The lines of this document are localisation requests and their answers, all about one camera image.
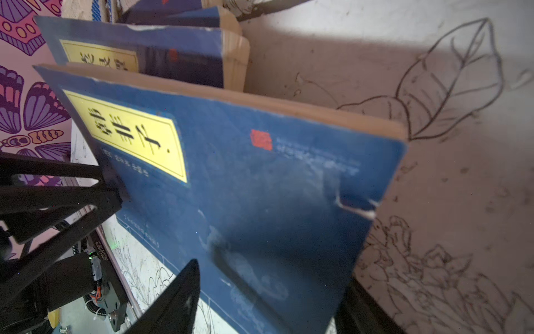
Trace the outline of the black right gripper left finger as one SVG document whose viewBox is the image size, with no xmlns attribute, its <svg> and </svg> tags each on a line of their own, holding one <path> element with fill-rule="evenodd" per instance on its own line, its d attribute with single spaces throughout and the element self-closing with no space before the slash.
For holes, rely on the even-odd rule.
<svg viewBox="0 0 534 334">
<path fill-rule="evenodd" d="M 192 333 L 200 296 L 200 268 L 191 260 L 128 333 Z"/>
</svg>

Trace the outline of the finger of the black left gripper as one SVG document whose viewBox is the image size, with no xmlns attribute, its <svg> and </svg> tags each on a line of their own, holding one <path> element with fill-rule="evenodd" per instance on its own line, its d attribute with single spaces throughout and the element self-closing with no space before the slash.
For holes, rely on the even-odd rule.
<svg viewBox="0 0 534 334">
<path fill-rule="evenodd" d="M 93 186 L 19 186 L 16 175 L 50 175 L 96 180 Z M 25 288 L 76 242 L 93 232 L 121 207 L 119 191 L 109 187 L 98 166 L 1 153 L 1 221 L 6 236 L 26 244 L 86 206 L 92 210 L 27 256 L 1 270 L 1 307 Z"/>
</svg>

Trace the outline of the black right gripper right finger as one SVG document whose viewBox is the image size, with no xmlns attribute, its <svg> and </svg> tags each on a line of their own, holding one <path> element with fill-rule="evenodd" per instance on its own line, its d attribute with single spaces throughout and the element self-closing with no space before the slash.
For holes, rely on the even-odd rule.
<svg viewBox="0 0 534 334">
<path fill-rule="evenodd" d="M 334 320 L 340 334 L 405 334 L 355 278 L 351 278 Z"/>
</svg>

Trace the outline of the navy book yellow label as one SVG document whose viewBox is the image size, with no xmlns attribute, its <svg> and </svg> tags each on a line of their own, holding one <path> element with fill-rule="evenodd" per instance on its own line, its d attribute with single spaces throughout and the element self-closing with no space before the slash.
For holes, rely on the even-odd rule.
<svg viewBox="0 0 534 334">
<path fill-rule="evenodd" d="M 325 333 L 407 150 L 394 121 L 134 72 L 37 65 L 118 222 L 240 333 Z"/>
</svg>

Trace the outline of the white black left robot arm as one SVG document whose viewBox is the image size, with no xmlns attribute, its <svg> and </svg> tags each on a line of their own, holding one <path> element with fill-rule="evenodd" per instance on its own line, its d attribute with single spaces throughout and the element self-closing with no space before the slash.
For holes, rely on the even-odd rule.
<svg viewBox="0 0 534 334">
<path fill-rule="evenodd" d="M 97 289 L 88 255 L 64 258 L 122 207 L 98 166 L 1 154 L 1 332 L 27 333 Z"/>
</svg>

